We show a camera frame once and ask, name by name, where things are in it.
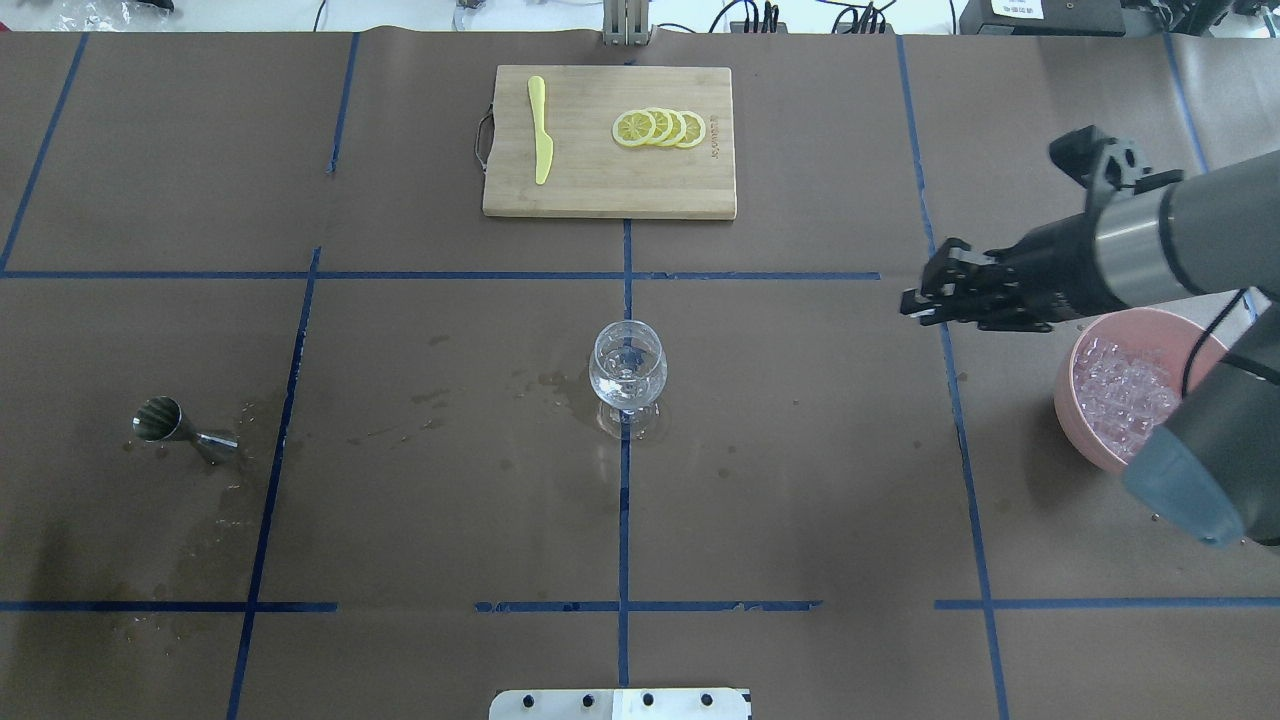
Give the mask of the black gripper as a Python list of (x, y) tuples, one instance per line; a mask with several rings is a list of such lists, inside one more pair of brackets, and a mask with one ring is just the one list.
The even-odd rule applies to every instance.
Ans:
[(997, 273), (987, 331), (1048, 332), (1060, 322), (1108, 313), (1111, 291), (1096, 260), (1096, 225), (1082, 213), (1034, 228), (1011, 247), (986, 252), (948, 237), (924, 265), (920, 296), (942, 301), (975, 293)]

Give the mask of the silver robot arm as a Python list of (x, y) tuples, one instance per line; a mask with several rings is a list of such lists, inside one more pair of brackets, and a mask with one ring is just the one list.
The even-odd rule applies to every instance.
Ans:
[(1084, 208), (980, 251), (950, 238), (899, 310), (923, 325), (1046, 332), (1210, 296), (1267, 307), (1201, 369), (1123, 470), (1125, 489), (1210, 547), (1277, 550), (1277, 154), (1152, 173), (1126, 145), (1082, 174)]

